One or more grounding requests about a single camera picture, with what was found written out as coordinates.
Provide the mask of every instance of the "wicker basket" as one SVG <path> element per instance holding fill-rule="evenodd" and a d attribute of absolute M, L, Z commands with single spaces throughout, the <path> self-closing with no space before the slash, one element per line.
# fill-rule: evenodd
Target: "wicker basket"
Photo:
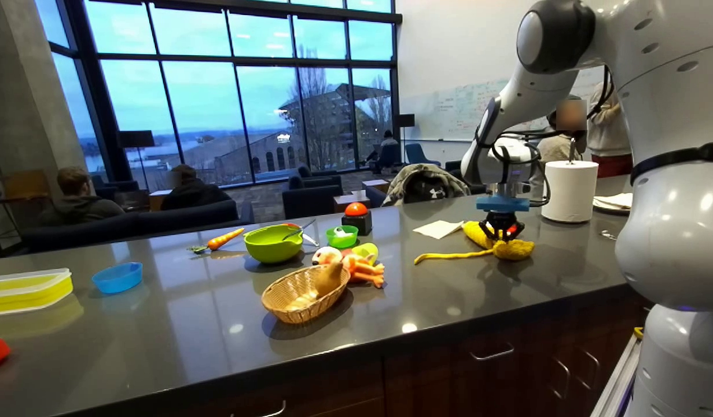
<path fill-rule="evenodd" d="M 327 313 L 339 299 L 339 294 L 346 289 L 346 285 L 350 285 L 346 270 L 339 274 L 337 286 L 330 289 L 329 294 L 319 297 L 314 302 L 304 306 L 304 307 L 289 307 L 289 302 L 293 299 L 313 292 L 313 275 L 314 274 L 317 274 L 317 265 L 306 265 L 306 268 L 296 268 L 296 270 L 274 279 L 261 292 L 264 307 L 271 309 L 278 319 L 282 319 L 287 323 L 306 323 L 306 321 L 319 318 L 322 313 Z"/>

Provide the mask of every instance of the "napkin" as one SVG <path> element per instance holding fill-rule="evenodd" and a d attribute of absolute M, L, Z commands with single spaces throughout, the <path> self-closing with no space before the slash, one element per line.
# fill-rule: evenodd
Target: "napkin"
<path fill-rule="evenodd" d="M 431 238 L 444 238 L 444 235 L 454 233 L 460 226 L 463 226 L 463 221 L 436 219 L 436 221 L 416 226 L 415 232 L 419 232 L 423 235 L 431 235 Z"/>

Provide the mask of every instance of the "lamp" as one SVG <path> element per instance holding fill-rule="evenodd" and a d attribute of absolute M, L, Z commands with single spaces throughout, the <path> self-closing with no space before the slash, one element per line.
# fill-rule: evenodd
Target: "lamp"
<path fill-rule="evenodd" d="M 142 150 L 155 145 L 152 132 L 150 129 L 124 129 L 124 132 L 118 132 L 118 143 L 123 148 L 137 148 L 138 160 L 142 160 L 144 182 L 146 182 L 146 189 L 149 189 L 149 176 L 146 176 L 146 165 L 144 165 Z"/>

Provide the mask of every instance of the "couch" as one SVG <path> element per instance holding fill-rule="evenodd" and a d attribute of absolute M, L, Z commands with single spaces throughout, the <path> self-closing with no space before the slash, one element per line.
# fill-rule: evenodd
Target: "couch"
<path fill-rule="evenodd" d="M 334 197 L 337 194 L 342 194 L 342 182 L 337 174 L 296 176 L 282 192 L 284 218 L 334 212 Z"/>
<path fill-rule="evenodd" d="M 239 203 L 230 198 L 176 211 L 132 211 L 81 225 L 33 226 L 21 232 L 21 246 L 29 252 L 42 252 L 248 221 L 253 221 L 250 208 L 239 211 Z"/>

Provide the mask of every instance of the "cabinet handle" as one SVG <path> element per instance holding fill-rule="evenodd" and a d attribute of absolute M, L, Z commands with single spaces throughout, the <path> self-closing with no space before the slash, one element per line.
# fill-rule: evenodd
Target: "cabinet handle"
<path fill-rule="evenodd" d="M 583 379 L 583 378 L 579 375 L 576 379 L 579 379 L 579 385 L 580 385 L 583 388 L 593 392 L 593 388 L 599 387 L 602 360 L 599 360 L 591 349 L 583 349 L 583 356 L 586 356 L 588 360 L 593 360 L 595 375 L 598 375 L 598 378 L 595 378 L 593 381 L 588 381 L 588 379 Z"/>
<path fill-rule="evenodd" d="M 282 401 L 282 408 L 280 408 L 280 410 L 267 413 L 267 415 L 261 415 L 261 417 L 278 417 L 278 415 L 284 415 L 284 410 L 287 410 L 287 401 Z"/>
<path fill-rule="evenodd" d="M 557 363 L 557 366 L 563 367 L 563 373 L 564 373 L 564 392 L 550 387 L 550 394 L 556 394 L 556 396 L 563 401 L 563 397 L 566 397 L 566 394 L 570 394 L 570 366 L 566 366 L 564 360 L 559 360 L 559 359 L 556 359 L 556 363 Z"/>
<path fill-rule="evenodd" d="M 514 353 L 517 351 L 514 343 L 510 337 L 504 343 L 510 344 L 506 349 L 490 351 L 490 353 L 475 353 L 475 351 L 469 351 L 469 356 L 473 356 L 473 360 L 496 360 L 499 356 Z"/>

